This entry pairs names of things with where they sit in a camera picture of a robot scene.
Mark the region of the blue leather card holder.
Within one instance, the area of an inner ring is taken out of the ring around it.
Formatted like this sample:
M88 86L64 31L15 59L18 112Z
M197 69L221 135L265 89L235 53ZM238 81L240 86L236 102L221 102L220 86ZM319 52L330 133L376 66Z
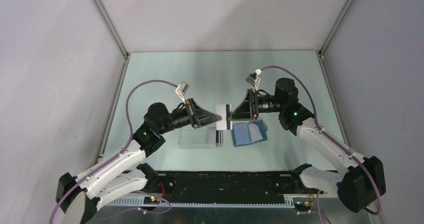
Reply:
M268 127L264 120L255 120L246 123L237 123L231 134L234 147L249 146L268 140Z

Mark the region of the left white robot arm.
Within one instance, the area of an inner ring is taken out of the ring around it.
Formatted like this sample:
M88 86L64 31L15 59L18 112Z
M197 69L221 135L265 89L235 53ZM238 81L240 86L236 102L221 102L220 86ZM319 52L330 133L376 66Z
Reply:
M190 125L194 129L220 121L220 115L187 99L184 107L169 112L160 102L152 104L144 122L130 133L127 143L114 154L78 175L65 173L59 178L56 206L50 217L53 223L58 210L67 213L78 195L82 195L83 211L79 223L85 224L110 202L132 192L153 192L158 186L158 174L142 161L164 143L164 133Z

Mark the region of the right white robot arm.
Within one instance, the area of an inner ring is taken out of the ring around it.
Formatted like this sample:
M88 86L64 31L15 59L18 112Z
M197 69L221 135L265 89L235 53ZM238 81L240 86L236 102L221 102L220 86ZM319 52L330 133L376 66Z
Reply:
M335 168L335 172L303 164L292 172L291 188L304 193L309 188L336 195L344 206L358 213L387 191L383 163L365 157L327 132L315 115L300 104L298 89L289 78L275 83L274 94L248 89L243 102L227 116L229 121L255 120L260 113L277 113L282 128L311 144Z

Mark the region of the clear plastic card box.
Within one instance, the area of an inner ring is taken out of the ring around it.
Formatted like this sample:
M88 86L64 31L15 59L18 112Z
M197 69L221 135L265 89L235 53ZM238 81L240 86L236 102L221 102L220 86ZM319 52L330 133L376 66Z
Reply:
M208 125L199 129L181 129L179 131L178 145L183 149L205 149L210 148L208 146L208 130L216 129L216 125ZM223 146L224 135L221 131L221 144Z

